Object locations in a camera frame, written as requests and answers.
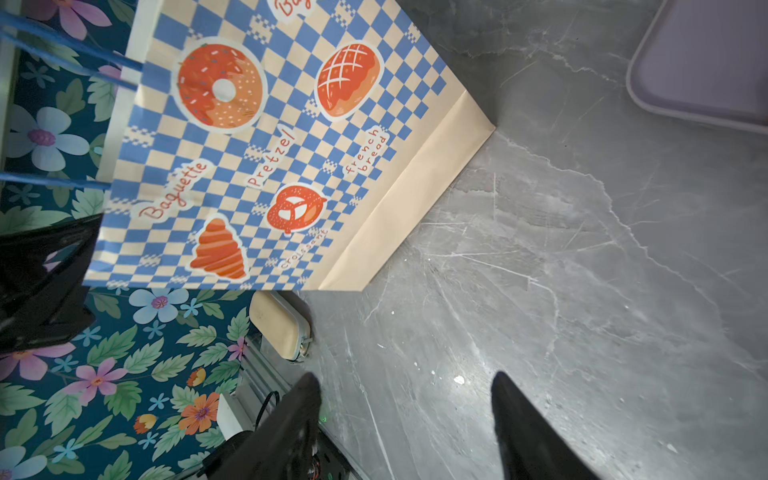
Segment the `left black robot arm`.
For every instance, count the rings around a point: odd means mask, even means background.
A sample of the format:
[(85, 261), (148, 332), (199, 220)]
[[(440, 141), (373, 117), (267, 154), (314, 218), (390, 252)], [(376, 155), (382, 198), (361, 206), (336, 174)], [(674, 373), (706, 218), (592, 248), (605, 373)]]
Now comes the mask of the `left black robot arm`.
[(1, 352), (62, 345), (92, 326), (83, 285), (101, 214), (1, 236)]

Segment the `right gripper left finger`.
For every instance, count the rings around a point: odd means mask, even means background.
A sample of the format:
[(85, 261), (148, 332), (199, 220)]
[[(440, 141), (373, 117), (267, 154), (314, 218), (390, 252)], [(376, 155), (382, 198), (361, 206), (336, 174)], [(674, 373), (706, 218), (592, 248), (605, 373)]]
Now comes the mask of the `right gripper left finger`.
[(321, 388), (304, 374), (253, 431), (236, 434), (213, 455), (212, 480), (306, 479), (319, 432)]

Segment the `blue checkered paper bag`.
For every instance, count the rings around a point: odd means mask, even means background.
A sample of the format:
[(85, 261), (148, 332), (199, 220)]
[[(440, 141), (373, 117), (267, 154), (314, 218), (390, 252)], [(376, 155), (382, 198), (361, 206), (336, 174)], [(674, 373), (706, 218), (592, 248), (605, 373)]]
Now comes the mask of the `blue checkered paper bag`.
[(493, 132), (394, 1), (25, 1), (1, 37), (65, 76), (3, 153), (65, 199), (1, 237), (94, 217), (90, 286), (359, 291)]

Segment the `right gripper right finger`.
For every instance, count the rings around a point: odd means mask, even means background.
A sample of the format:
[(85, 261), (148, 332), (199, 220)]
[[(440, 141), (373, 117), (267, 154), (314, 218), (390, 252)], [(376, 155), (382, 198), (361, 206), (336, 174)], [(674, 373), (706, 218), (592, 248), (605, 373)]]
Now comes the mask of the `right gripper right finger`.
[(491, 405), (506, 480), (597, 477), (503, 371), (493, 378)]

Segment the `lilac plastic tray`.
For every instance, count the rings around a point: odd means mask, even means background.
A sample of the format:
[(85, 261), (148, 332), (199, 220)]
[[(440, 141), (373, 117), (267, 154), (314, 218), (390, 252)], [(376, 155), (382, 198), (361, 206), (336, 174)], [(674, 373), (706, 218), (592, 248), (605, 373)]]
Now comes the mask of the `lilac plastic tray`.
[(767, 3), (664, 1), (630, 61), (642, 109), (767, 133)]

